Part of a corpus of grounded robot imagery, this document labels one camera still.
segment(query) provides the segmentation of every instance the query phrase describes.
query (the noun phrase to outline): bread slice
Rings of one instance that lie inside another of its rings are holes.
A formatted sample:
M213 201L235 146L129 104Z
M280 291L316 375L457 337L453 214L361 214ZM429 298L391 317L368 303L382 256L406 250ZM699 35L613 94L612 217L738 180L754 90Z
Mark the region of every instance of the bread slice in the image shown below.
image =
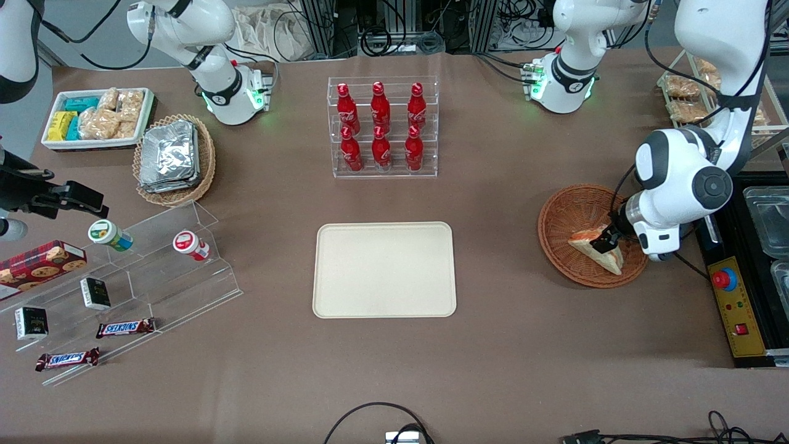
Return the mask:
M582 252L586 256L589 256L593 261L600 264L601 267L619 276L622 274L622 266L625 264L625 260L622 257L622 251L619 249L619 246L611 251L608 251L607 253L598 253L590 243L594 239L597 239L600 234L603 233L604 229L605 226L593 230L582 230L575 232L572 236L570 236L570 239L567 240L567 243L569 243L574 249Z

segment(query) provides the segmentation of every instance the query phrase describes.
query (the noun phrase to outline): aluminum foil package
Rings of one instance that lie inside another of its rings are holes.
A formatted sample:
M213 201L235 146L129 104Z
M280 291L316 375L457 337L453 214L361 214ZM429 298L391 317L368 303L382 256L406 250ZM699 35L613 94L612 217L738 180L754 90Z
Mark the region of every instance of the aluminum foil package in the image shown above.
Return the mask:
M197 128L183 119L147 130L140 153L140 187L163 193L200 183L197 143Z

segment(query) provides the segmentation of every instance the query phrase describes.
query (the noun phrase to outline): yellow control panel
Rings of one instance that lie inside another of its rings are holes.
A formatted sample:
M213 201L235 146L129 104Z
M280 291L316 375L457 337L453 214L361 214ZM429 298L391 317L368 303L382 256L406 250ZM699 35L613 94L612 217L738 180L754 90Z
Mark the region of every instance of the yellow control panel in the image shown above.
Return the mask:
M737 260L734 257L726 258L707 269L731 354L735 358L764 356L765 343L761 340L748 293L742 285Z

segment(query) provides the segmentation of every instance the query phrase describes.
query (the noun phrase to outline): snickers bar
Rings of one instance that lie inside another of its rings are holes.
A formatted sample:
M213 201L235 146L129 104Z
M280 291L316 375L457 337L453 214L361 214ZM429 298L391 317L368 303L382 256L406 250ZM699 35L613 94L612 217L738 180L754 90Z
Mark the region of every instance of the snickers bar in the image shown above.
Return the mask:
M99 363L99 348L93 348L87 352L66 353L65 355L48 355L44 353L36 364L36 371L52 370L54 368L68 367L72 365L91 364L95 366Z
M125 334L150 333L156 329L154 318L141 319L139 321L116 322L114 324L99 324L99 332L96 339L105 336L121 336Z

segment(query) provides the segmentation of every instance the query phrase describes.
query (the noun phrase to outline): coca-cola bottle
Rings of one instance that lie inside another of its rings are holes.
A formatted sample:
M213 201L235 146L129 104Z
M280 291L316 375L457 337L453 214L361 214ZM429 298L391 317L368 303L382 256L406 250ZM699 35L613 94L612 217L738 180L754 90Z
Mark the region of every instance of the coca-cola bottle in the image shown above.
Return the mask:
M380 172L389 171L392 168L391 152L389 141L383 128L376 126L372 130L372 158L376 160L376 169Z
M411 100L408 101L408 126L424 128L424 113L428 105L422 97L422 84L417 82L411 85Z
M342 136L342 143L340 144L342 158L345 159L345 162L351 171L361 171L361 169L365 167L365 162L361 158L359 142L353 138L351 129L348 126L344 126L340 130L340 135Z
M372 124L383 128L384 134L389 134L391 129L391 113L389 110L389 99L383 94L383 83L377 81L372 84Z
M406 139L406 164L408 171L419 171L422 168L422 153L424 152L424 145L422 139L419 137L419 128L412 125L408 129L408 138Z
M359 123L359 113L356 111L356 102L348 92L348 85L341 83L337 85L337 113L340 114L340 122L343 126L348 126L353 135L359 134L361 124Z

